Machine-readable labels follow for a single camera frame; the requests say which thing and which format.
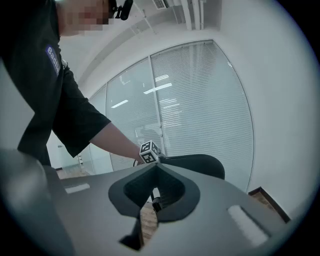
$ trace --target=ceiling vent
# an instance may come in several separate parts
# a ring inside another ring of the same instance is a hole
[[[165,0],[152,0],[152,1],[158,10],[168,8]]]

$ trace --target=cube with fiducial markers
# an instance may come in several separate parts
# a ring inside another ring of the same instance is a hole
[[[152,140],[141,145],[139,155],[146,164],[159,162],[159,148]]]

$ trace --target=person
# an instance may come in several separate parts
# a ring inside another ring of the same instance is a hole
[[[43,165],[51,165],[46,144],[53,130],[72,157],[92,143],[142,163],[140,148],[83,96],[59,48],[61,36],[98,30],[108,24],[115,14],[116,1],[33,0],[14,4],[14,19],[4,28],[7,36],[1,42],[1,57],[13,83],[34,111],[18,150]]]

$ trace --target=black baseboard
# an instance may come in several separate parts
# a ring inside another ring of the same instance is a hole
[[[258,187],[248,193],[249,196],[253,196],[256,193],[260,192],[264,198],[269,202],[269,204],[275,209],[275,211],[280,215],[285,223],[290,221],[289,216],[285,213],[285,211],[276,203],[276,201],[262,188]]]

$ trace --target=forearm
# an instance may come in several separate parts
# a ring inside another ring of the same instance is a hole
[[[90,142],[105,151],[142,162],[139,156],[140,148],[111,122],[94,136]]]

